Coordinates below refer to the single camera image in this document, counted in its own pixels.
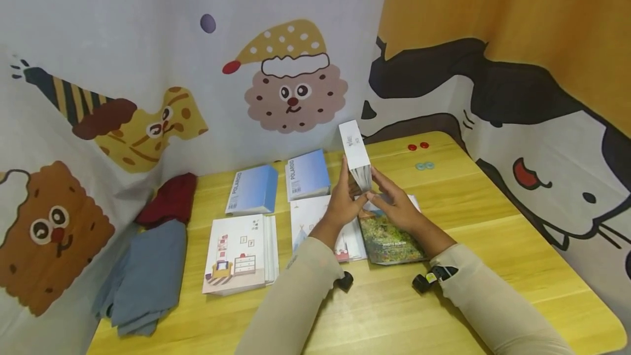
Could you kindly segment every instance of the cartoon cookie face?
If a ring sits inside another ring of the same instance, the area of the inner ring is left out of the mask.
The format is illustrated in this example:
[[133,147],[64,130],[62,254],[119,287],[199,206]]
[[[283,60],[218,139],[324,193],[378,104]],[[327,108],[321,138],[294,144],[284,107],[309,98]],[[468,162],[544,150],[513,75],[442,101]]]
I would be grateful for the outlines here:
[[16,194],[21,185],[28,196],[15,206],[17,217],[0,245],[0,286],[39,317],[107,244],[114,227],[63,162],[31,175],[9,171],[0,189]]
[[130,173],[143,173],[158,164],[169,138],[196,138],[208,131],[188,89],[165,92],[162,109],[155,114],[136,110],[128,123],[95,138],[101,151]]
[[250,118],[261,122],[266,130],[287,134],[331,121],[346,103],[346,90],[348,84],[341,80],[335,65],[294,78],[257,72],[245,101],[250,105]]
[[130,173],[158,164],[173,135],[190,140],[208,131],[188,89],[169,88],[157,113],[147,113],[125,98],[108,98],[51,76],[16,59],[13,78],[37,86],[72,126],[75,136],[95,140],[101,151]]

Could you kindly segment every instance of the hand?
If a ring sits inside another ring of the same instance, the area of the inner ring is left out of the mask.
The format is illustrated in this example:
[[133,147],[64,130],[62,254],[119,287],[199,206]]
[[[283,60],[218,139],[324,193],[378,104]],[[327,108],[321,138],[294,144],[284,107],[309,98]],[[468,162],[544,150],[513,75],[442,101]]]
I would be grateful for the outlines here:
[[375,206],[386,213],[390,221],[399,229],[404,230],[410,234],[419,227],[420,223],[427,221],[427,218],[416,210],[414,204],[408,197],[408,194],[393,180],[384,176],[379,170],[374,167],[370,168],[372,171],[372,179],[379,185],[379,190],[394,202],[393,205],[388,204],[383,198],[373,191],[369,191],[367,194],[368,200]]
[[361,194],[356,201],[351,197],[351,188],[348,184],[348,162],[346,161],[346,156],[343,156],[340,179],[331,192],[331,200],[321,222],[341,229],[341,227],[357,217],[357,214],[359,214],[359,211],[361,211],[367,201],[366,193]]

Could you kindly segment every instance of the red pompom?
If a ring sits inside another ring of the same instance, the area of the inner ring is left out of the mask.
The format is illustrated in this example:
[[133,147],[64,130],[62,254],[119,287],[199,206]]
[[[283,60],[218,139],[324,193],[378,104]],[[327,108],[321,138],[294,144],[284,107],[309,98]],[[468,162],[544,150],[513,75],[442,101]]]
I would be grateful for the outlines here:
[[227,64],[223,66],[223,73],[232,74],[236,72],[238,68],[240,67],[241,67],[241,62],[238,60],[233,60],[232,62],[228,62]]

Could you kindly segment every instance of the wooden table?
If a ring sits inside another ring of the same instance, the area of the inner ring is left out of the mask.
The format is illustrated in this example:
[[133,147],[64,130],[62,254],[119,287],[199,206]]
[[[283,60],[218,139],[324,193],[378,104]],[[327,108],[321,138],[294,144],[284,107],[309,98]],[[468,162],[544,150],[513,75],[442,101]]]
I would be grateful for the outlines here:
[[[408,150],[425,141],[428,149]],[[617,350],[626,334],[617,317],[572,268],[495,188],[469,157],[441,132],[367,146],[370,160],[408,193],[423,212],[458,242],[472,248],[522,293],[568,340],[577,354]],[[341,152],[326,155],[332,182]],[[416,170],[431,161],[433,170]],[[285,162],[280,173],[276,216],[281,267],[291,255]],[[191,223],[180,304],[158,323],[151,338],[119,339],[101,321],[90,355],[232,354],[268,289],[228,297],[201,294],[210,227],[223,217],[235,172],[199,179]],[[307,354],[483,354],[490,353],[458,309],[434,290],[420,296],[412,278],[423,264],[381,267],[366,260],[345,265],[354,284],[348,294],[329,293],[320,309]]]

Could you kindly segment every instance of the white curtain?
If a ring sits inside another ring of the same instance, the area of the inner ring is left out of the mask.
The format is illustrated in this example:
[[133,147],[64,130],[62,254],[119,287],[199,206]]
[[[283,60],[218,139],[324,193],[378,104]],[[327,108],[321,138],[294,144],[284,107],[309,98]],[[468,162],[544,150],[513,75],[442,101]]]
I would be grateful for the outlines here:
[[0,0],[0,352],[86,350],[154,186],[329,146],[382,3]]

